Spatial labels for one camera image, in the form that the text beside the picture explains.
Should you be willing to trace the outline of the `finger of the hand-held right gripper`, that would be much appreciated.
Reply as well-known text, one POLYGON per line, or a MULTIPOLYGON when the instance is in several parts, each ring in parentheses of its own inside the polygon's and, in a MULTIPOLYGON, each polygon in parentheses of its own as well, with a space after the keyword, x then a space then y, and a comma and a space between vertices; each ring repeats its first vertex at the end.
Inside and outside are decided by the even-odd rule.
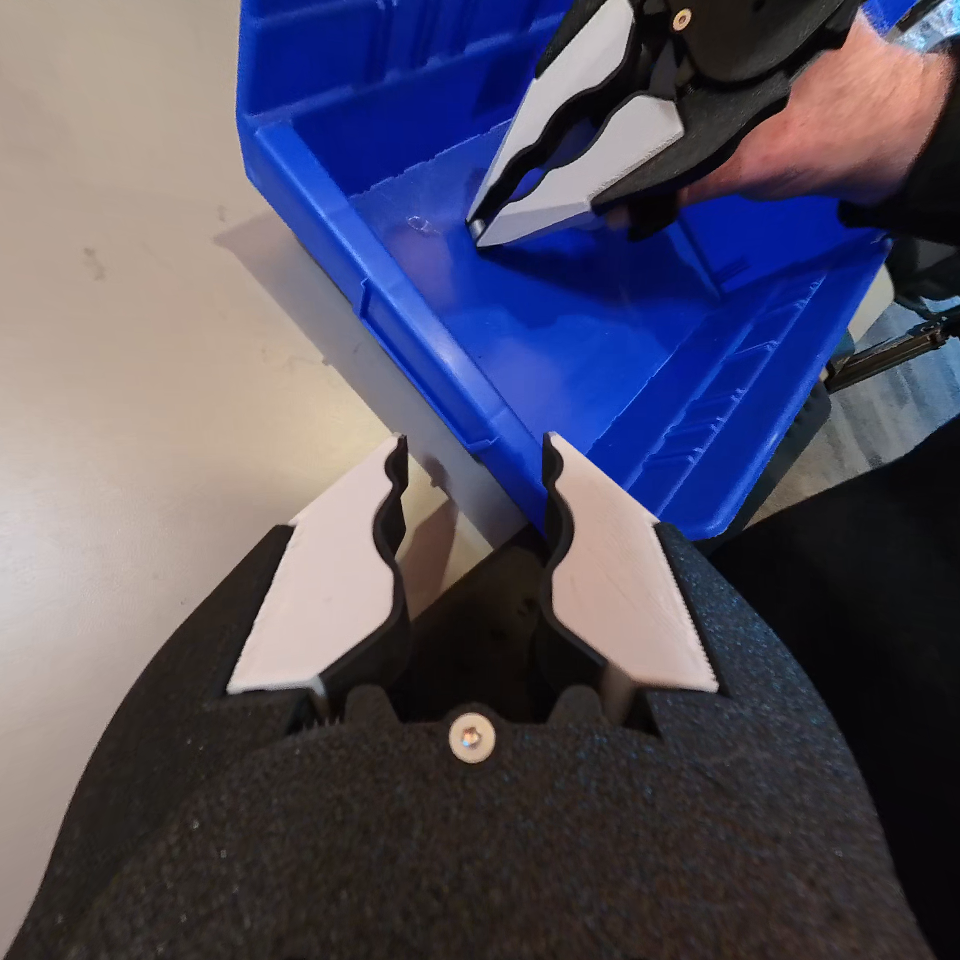
POLYGON ((635 27, 631 2, 606 1, 594 6, 574 32, 558 29, 564 41, 545 55, 546 65, 536 66, 466 214, 470 229, 476 222, 490 229, 529 171, 548 161, 596 97, 608 92, 629 60, 635 27))
POLYGON ((675 101, 637 93, 619 106, 590 143, 548 169, 521 197, 472 227, 479 250, 548 234, 594 217, 594 201, 685 133, 675 101))

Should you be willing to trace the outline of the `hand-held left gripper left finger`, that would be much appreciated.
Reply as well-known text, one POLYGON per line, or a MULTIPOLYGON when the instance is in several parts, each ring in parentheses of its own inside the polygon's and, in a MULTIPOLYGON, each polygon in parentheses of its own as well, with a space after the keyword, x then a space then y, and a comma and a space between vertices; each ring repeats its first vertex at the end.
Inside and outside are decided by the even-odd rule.
POLYGON ((384 440, 290 522, 225 694, 300 691, 325 718, 388 687, 412 650, 398 562, 409 484, 404 435, 384 440))

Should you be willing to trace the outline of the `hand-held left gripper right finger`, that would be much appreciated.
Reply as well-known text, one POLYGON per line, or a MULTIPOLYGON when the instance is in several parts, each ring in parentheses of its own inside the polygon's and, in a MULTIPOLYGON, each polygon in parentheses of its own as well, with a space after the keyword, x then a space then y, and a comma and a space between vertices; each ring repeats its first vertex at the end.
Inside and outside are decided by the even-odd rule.
POLYGON ((584 686, 621 725, 650 691, 720 694, 659 519, 558 432, 542 443, 549 548, 539 666, 558 691, 584 686))

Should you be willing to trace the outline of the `blue plastic bin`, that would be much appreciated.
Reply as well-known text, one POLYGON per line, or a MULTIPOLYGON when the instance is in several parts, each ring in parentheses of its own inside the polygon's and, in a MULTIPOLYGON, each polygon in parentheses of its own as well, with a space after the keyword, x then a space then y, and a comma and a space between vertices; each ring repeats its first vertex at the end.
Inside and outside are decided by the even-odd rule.
POLYGON ((890 243, 825 198, 724 198, 642 243, 480 254, 472 193, 570 2, 242 2, 236 122, 274 215, 238 253, 319 345, 366 330, 542 525, 555 431, 692 540, 722 534, 890 243))

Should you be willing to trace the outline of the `person's right forearm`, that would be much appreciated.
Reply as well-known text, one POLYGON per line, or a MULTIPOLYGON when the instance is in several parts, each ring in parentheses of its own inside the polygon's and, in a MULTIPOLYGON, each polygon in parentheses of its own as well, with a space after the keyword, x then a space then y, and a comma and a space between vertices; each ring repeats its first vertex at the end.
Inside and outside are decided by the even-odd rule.
POLYGON ((900 237, 959 245, 959 37, 931 49, 948 56, 954 77, 930 137, 902 186, 873 206, 840 201, 837 216, 852 229, 876 229, 900 237))

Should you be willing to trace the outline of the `person's right hand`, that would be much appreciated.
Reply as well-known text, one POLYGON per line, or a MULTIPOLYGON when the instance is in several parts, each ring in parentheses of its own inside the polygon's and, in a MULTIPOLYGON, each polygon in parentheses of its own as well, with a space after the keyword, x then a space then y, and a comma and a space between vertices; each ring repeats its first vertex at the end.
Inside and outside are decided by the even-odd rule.
POLYGON ((691 207, 727 196, 822 196, 871 206, 893 195, 927 146, 954 85, 956 58, 880 36, 859 11, 846 41, 793 83, 786 107, 716 170, 684 187, 691 207))

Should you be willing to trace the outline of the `clear plastic wrap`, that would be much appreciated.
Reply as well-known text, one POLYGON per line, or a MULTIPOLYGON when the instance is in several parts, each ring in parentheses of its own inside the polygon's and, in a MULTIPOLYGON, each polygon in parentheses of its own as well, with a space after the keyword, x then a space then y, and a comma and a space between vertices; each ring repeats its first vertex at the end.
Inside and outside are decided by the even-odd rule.
POLYGON ((959 39, 958 1, 917 1, 896 21, 886 39, 921 53, 959 39))

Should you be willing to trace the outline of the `black chair base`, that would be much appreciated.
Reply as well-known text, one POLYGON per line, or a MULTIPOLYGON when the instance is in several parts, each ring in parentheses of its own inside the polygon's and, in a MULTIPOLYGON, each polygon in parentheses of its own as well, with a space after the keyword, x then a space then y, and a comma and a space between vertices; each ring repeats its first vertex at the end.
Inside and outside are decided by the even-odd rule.
POLYGON ((823 389, 834 394, 876 377, 916 358, 941 350, 951 339, 959 337, 959 305, 930 310, 919 301, 899 301, 916 314, 919 322, 891 339, 862 351, 830 361, 822 379, 823 389))

